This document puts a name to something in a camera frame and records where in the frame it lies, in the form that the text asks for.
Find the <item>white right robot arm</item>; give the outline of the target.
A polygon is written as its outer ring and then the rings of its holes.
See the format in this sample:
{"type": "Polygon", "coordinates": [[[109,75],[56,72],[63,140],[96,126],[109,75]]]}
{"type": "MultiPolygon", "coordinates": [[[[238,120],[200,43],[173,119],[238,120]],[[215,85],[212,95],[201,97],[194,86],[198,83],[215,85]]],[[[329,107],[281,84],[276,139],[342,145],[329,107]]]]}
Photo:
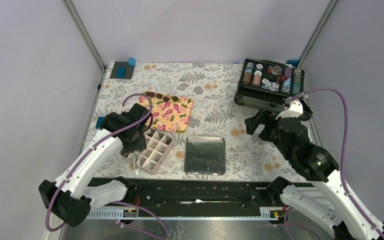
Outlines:
{"type": "Polygon", "coordinates": [[[338,163],[326,149],[310,141],[308,128],[297,117],[282,118],[261,109],[244,123],[249,135],[263,125],[258,137],[273,143],[295,172],[330,203],[329,207],[319,203],[280,176],[267,187],[266,198],[271,205],[283,203],[298,210],[335,240],[384,240],[384,222],[353,196],[351,187],[341,178],[338,163]]]}

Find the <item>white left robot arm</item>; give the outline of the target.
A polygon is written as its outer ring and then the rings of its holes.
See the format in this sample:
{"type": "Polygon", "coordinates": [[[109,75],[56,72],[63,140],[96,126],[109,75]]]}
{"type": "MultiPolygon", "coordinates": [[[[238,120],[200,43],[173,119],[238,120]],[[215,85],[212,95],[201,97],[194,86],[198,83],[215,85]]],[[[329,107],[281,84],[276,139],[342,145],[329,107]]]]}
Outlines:
{"type": "Polygon", "coordinates": [[[114,201],[128,206],[135,200],[135,192],[120,180],[111,180],[101,186],[89,183],[103,162],[115,151],[127,153],[146,148],[145,124],[151,112],[136,103],[129,111],[111,112],[99,125],[89,146],[71,166],[54,181],[44,180],[38,187],[47,209],[70,227],[80,225],[90,211],[114,201]]]}

